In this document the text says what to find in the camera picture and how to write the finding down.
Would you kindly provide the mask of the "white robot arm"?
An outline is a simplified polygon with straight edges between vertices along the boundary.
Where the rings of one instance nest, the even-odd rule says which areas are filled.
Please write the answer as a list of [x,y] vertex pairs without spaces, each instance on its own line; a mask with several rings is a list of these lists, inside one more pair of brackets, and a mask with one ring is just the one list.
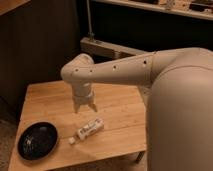
[[213,51],[161,50],[99,64],[80,54],[61,77],[76,107],[93,100],[93,83],[149,87],[148,171],[213,171]]

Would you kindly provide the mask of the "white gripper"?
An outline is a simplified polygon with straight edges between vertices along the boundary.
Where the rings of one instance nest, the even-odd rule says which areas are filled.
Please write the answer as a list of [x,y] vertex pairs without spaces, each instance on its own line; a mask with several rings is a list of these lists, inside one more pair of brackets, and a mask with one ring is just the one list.
[[79,83],[72,86],[73,100],[75,113],[78,113],[79,105],[88,105],[91,109],[97,112],[97,107],[94,103],[94,92],[90,83]]

